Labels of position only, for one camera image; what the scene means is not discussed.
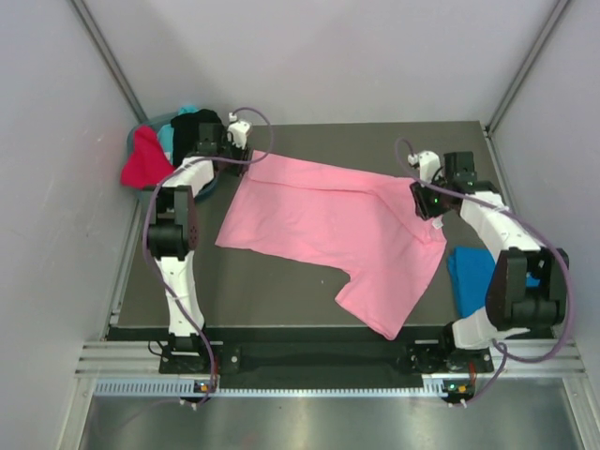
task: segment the white wall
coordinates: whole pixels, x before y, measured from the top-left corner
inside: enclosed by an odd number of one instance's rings
[[[150,115],[482,120],[554,0],[87,0]]]
[[[576,340],[600,398],[600,4],[576,0],[496,135],[522,214],[568,252]]]
[[[52,448],[98,330],[133,203],[135,125],[65,0],[0,15],[0,448]]]

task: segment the pink cloth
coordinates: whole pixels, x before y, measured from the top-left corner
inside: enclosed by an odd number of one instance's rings
[[[446,243],[414,213],[412,181],[271,155],[250,166],[217,245],[342,269],[337,302],[393,339]]]

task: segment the blue folded cloth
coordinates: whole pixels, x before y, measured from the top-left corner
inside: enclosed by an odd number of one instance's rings
[[[458,315],[469,317],[486,304],[486,294],[496,263],[488,250],[467,247],[456,247],[446,263]],[[535,287],[538,284],[539,280],[527,277],[527,286]]]
[[[193,105],[187,105],[179,109],[179,113],[187,114],[187,113],[197,113],[198,108]],[[165,156],[169,160],[169,162],[173,162],[173,134],[174,130],[171,126],[171,122],[167,125],[163,125],[162,128],[158,131],[158,141],[160,142],[160,146],[162,147],[162,151],[165,153]]]

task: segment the laundry basket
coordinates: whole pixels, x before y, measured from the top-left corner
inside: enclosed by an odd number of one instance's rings
[[[177,115],[177,112],[172,112],[170,114],[164,114],[161,115],[159,117],[155,117],[154,119],[150,119],[147,122],[144,122],[142,124],[139,124],[138,126],[134,127],[129,134],[127,135],[127,157],[129,158],[131,156],[131,154],[133,153],[133,135],[135,134],[135,131],[139,128],[139,127],[143,127],[143,126],[149,126],[151,129],[153,129],[156,133],[158,133],[158,131],[164,126],[164,125],[169,125],[171,123],[171,119],[173,119],[175,116]],[[195,197],[195,201],[196,202],[200,202],[203,199],[207,198],[208,196],[210,196],[210,194],[213,192],[213,190],[215,189],[215,186],[217,185],[217,180],[218,180],[218,175],[215,173],[215,178],[213,179],[213,181],[211,181],[209,184],[207,184],[199,193],[198,195],[196,195]],[[135,190],[135,194],[138,197],[138,200],[140,200],[142,198],[142,193],[139,190]]]

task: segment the purple hose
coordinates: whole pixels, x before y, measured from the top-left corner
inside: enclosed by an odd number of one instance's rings
[[[455,192],[454,190],[444,189],[443,187],[434,186],[430,183],[427,183],[427,182],[419,179],[419,177],[416,176],[411,170],[409,170],[409,168],[406,166],[406,164],[404,164],[402,157],[400,155],[400,150],[399,150],[399,145],[401,143],[406,143],[406,145],[409,147],[411,155],[414,155],[413,145],[404,138],[398,138],[398,139],[396,139],[396,142],[394,143],[394,150],[396,153],[397,163],[402,168],[402,170],[404,172],[406,172],[406,174],[408,174],[413,180],[417,181],[418,183],[420,183],[422,186],[425,186],[426,188],[430,188],[430,189],[438,191],[442,194],[450,195],[452,197],[456,197],[461,200],[474,202],[481,206],[485,206],[486,208],[497,209],[497,206],[494,204],[484,202],[482,200],[476,199],[474,197],[470,197],[468,195],[461,194],[459,192]],[[534,364],[534,363],[541,363],[543,361],[547,361],[548,359],[554,357],[561,350],[561,348],[564,347],[564,344],[566,344],[567,339],[569,339],[569,337],[571,335],[571,331],[573,329],[573,321],[575,319],[575,300],[574,300],[573,280],[571,279],[571,276],[569,274],[569,269],[566,266],[566,263],[564,262],[563,257],[559,253],[558,249],[556,249],[556,247],[554,247],[552,245],[552,243],[543,234],[541,234],[531,223],[527,222],[525,219],[517,216],[515,213],[512,213],[508,210],[500,210],[499,212],[504,214],[508,218],[511,218],[514,221],[516,221],[521,227],[523,227],[523,229],[525,231],[527,231],[529,234],[531,234],[533,237],[535,237],[538,241],[540,241],[550,251],[550,253],[552,253],[552,256],[554,257],[554,259],[560,266],[561,271],[562,271],[562,276],[564,277],[564,284],[566,286],[567,309],[566,309],[566,318],[565,318],[565,323],[564,323],[564,329],[562,330],[561,336],[554,344],[554,347],[552,347],[552,349],[548,353],[543,354],[542,356],[537,356],[534,358],[523,358],[522,356],[517,356],[517,355],[511,354],[507,350],[507,348],[504,344],[501,344],[501,343],[497,342],[496,339],[493,339],[492,344],[498,350],[498,352],[500,352],[503,355],[503,359],[502,359],[502,362],[501,362],[497,372],[489,380],[489,382],[487,383],[485,388],[482,389],[482,391],[481,391],[482,394],[486,390],[488,390],[488,387],[493,382],[496,381],[496,379],[500,375],[500,372],[503,370],[504,365],[506,364],[506,358],[513,359],[515,361],[518,361],[519,363]],[[475,400],[475,398],[478,398],[478,397],[479,397],[478,395],[475,396],[471,401]]]
[[[157,196],[158,196],[158,192],[160,191],[160,188],[168,180],[170,180],[174,176],[178,175],[179,173],[183,172],[185,169],[188,169],[189,167],[193,166],[194,164],[197,164],[201,161],[206,161],[206,160],[217,161],[217,162],[229,162],[231,164],[241,164],[241,165],[248,166],[250,164],[255,164],[257,162],[262,161],[263,159],[268,157],[269,154],[273,151],[273,147],[275,145],[275,133],[273,131],[271,122],[269,122],[269,119],[267,119],[266,116],[262,112],[254,109],[254,108],[250,108],[250,107],[238,108],[233,113],[236,114],[236,113],[239,113],[240,111],[251,111],[253,113],[258,114],[262,118],[264,123],[268,126],[269,134],[271,137],[271,142],[269,143],[268,149],[264,152],[264,155],[262,155],[261,157],[258,157],[257,159],[252,159],[250,161],[238,161],[236,159],[229,159],[227,157],[202,157],[199,159],[195,159],[194,161],[187,164],[186,166],[182,166],[182,167],[178,168],[175,172],[171,173],[169,176],[165,177],[162,181],[160,181],[160,183],[158,183],[157,186],[155,187],[154,191],[152,192],[152,195],[150,196],[150,202],[148,204],[148,211],[146,212],[146,217],[143,222],[143,228],[142,228],[142,254],[143,254],[143,258],[144,258],[146,264],[148,265],[148,267],[150,267],[152,272],[158,278],[158,280],[160,281],[160,283],[162,284],[164,289],[175,299],[175,304],[177,305],[177,307],[179,308],[179,310],[181,311],[183,316],[186,318],[186,320],[191,324],[191,326],[194,327],[194,329],[198,333],[198,336],[200,336],[200,338],[202,339],[202,342],[206,346],[206,351],[208,352],[208,357],[210,359],[210,384],[211,384],[211,387],[215,386],[215,375],[216,375],[216,373],[215,373],[215,369],[216,369],[215,355],[213,354],[213,349],[211,348],[210,342],[206,338],[206,335],[204,334],[203,330],[200,328],[200,326],[197,323],[194,322],[194,320],[191,318],[189,313],[186,311],[186,309],[183,307],[183,305],[177,298],[177,294],[175,293],[173,288],[171,286],[169,286],[169,284],[167,284],[165,282],[165,280],[162,278],[162,275],[160,274],[160,269],[158,268],[157,262],[154,260],[154,258],[150,254],[150,250],[148,249],[148,228],[150,226],[150,217],[152,216],[152,213],[154,212],[155,202],[157,200]],[[204,403],[208,399],[208,394],[209,393],[207,392],[206,396],[202,399],[201,404]]]

